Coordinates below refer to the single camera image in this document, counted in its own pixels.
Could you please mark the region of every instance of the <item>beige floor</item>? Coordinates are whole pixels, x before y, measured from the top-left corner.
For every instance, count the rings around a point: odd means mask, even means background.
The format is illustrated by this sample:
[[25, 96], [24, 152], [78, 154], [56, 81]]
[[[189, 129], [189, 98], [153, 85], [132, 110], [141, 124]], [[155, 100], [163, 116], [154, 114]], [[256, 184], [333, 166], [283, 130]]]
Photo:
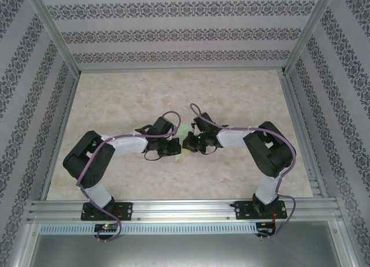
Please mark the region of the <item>beige floor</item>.
[[[183, 123], [194, 115], [195, 102], [219, 124], [260, 125], [273, 122], [298, 152], [297, 164], [280, 192], [310, 197], [312, 192], [297, 139], [275, 71], [150, 72], [83, 74], [62, 142], [48, 199], [85, 199], [62, 160], [88, 130], [118, 135], [155, 122], [167, 110], [181, 114]], [[176, 117], [168, 117], [174, 123]], [[205, 156], [185, 152], [149, 162], [142, 154], [111, 161], [103, 178], [116, 199], [250, 198], [260, 172], [242, 148], [219, 149]]]

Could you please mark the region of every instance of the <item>wall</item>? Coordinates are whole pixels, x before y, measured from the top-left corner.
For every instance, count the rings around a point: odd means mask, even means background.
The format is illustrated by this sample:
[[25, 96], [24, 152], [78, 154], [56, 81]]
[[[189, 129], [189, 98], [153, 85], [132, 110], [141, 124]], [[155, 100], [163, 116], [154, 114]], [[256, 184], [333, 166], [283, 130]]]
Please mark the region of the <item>wall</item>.
[[370, 0], [332, 0], [290, 73], [330, 196], [370, 266]]
[[317, 0], [43, 0], [82, 70], [282, 67]]
[[28, 0], [0, 0], [0, 266], [43, 189], [76, 83]]

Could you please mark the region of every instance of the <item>purple cable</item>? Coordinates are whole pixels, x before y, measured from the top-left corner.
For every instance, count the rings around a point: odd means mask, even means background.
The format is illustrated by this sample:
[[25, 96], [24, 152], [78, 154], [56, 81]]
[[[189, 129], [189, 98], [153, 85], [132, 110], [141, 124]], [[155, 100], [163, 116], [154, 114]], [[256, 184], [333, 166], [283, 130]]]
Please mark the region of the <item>purple cable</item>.
[[209, 121], [209, 120], [207, 120], [206, 118], [202, 117], [202, 116], [201, 116], [201, 113], [202, 113], [202, 112], [201, 112], [201, 109], [200, 109], [200, 108], [199, 108], [199, 106], [198, 106], [198, 105], [196, 105], [195, 103], [191, 103], [191, 104], [190, 104], [190, 109], [191, 109], [191, 111], [193, 111], [193, 112], [194, 112], [194, 114], [195, 114], [195, 115], [197, 115], [197, 117], [199, 117], [200, 119], [204, 120], [205, 122], [207, 122], [207, 123], [209, 123], [209, 124], [212, 124], [212, 125], [213, 125], [213, 126], [215, 126], [215, 127], [218, 127], [218, 128], [221, 128], [221, 129], [226, 129], [226, 130], [238, 130], [238, 131], [245, 131], [245, 130], [248, 130], [248, 131], [261, 131], [261, 132], [269, 133], [269, 134], [271, 134], [271, 135], [273, 135], [273, 136], [275, 136], [275, 137], [278, 137], [280, 140], [282, 140], [282, 141], [283, 141], [283, 142], [288, 146], [288, 148], [290, 149], [291, 154], [292, 154], [292, 156], [293, 156], [293, 160], [292, 160], [292, 162], [291, 162], [291, 164], [290, 164], [289, 168], [288, 168], [286, 171], [284, 171], [284, 172], [280, 175], [279, 181], [277, 182], [277, 185], [276, 185], [276, 188], [275, 188], [275, 192], [276, 192], [276, 194], [277, 194], [279, 197], [281, 197], [281, 198], [290, 198], [290, 199], [293, 201], [293, 208], [292, 208], [291, 213], [289, 214], [289, 216], [288, 216], [287, 220], [286, 220], [286, 221], [285, 221], [285, 223], [280, 227], [280, 229], [279, 229], [277, 232], [275, 232], [273, 235], [271, 235], [271, 236], [266, 235], [266, 238], [268, 238], [268, 239], [270, 239], [270, 238], [274, 238], [276, 235], [280, 234], [280, 232], [282, 231], [282, 229], [287, 225], [287, 223], [288, 223], [288, 222], [290, 221], [290, 219], [292, 218], [293, 213], [294, 213], [294, 211], [295, 211], [295, 207], [296, 207], [296, 205], [297, 205], [297, 203], [296, 203], [295, 199], [294, 199], [292, 196], [289, 196], [289, 195], [280, 195], [280, 194], [279, 194], [279, 188], [280, 188], [280, 185], [281, 185], [281, 183], [282, 183], [282, 181], [283, 181], [283, 178], [285, 177], [285, 175], [286, 175], [287, 173], [289, 173], [289, 172], [292, 170], [292, 168], [294, 167], [295, 162], [296, 162], [296, 160], [297, 160], [297, 157], [296, 157], [296, 155], [295, 155], [295, 150], [294, 150], [294, 148], [293, 148], [292, 144], [291, 144], [291, 143], [290, 143], [290, 142], [289, 142], [285, 137], [282, 137], [282, 135], [280, 135], [280, 134], [278, 134], [278, 133], [276, 133], [276, 132], [273, 132], [273, 131], [271, 131], [271, 130], [268, 130], [268, 129], [259, 128], [259, 127], [223, 127], [223, 126], [221, 126], [221, 125], [218, 125], [218, 124], [216, 124], [216, 123], [214, 123], [214, 122], [212, 122], [212, 121]]
[[122, 135], [117, 135], [117, 136], [114, 136], [114, 137], [110, 137], [106, 140], [104, 140], [98, 147], [97, 149], [93, 152], [93, 154], [91, 155], [90, 159], [88, 160], [85, 168], [82, 170], [80, 176], [79, 176], [79, 179], [77, 179], [77, 182], [76, 182], [76, 186], [78, 186], [82, 192], [82, 194], [84, 194], [84, 196], [87, 198], [87, 200], [94, 206], [96, 207], [98, 210], [100, 210], [101, 212], [107, 214], [108, 216], [110, 216], [111, 218], [115, 219], [117, 221], [117, 224], [119, 226], [119, 231], [117, 234], [113, 235], [111, 238], [109, 239], [101, 239], [99, 238], [99, 234], [101, 231], [99, 231], [97, 233], [97, 239], [99, 242], [109, 242], [109, 241], [113, 241], [115, 240], [115, 238], [119, 237], [120, 234], [121, 234], [121, 231], [122, 231], [122, 223], [121, 221], [115, 216], [113, 215], [112, 213], [109, 213], [108, 211], [104, 210], [103, 208], [101, 208], [100, 206], [98, 206], [94, 201], [91, 200], [91, 198], [89, 197], [88, 193], [85, 191], [85, 189], [82, 187], [81, 185], [81, 181], [83, 179], [83, 177], [85, 176], [87, 170], [88, 170], [88, 167], [90, 167], [92, 161], [94, 160], [95, 156], [97, 155], [97, 153], [100, 151], [100, 149], [105, 145], [107, 144], [108, 142], [110, 142], [111, 140], [114, 140], [114, 139], [119, 139], [119, 138], [128, 138], [128, 137], [137, 137], [137, 138], [161, 138], [161, 137], [169, 137], [171, 135], [175, 135], [177, 133], [177, 131], [179, 130], [179, 127], [181, 125], [181, 116], [178, 112], [175, 112], [175, 111], [167, 111], [166, 113], [164, 113], [162, 115], [162, 117], [166, 116], [167, 114], [169, 113], [173, 113], [175, 115], [178, 116], [179, 118], [179, 123], [177, 125], [177, 127], [175, 127], [175, 129], [172, 131], [172, 132], [169, 132], [169, 133], [166, 133], [166, 134], [163, 134], [163, 135], [142, 135], [142, 134], [122, 134]]

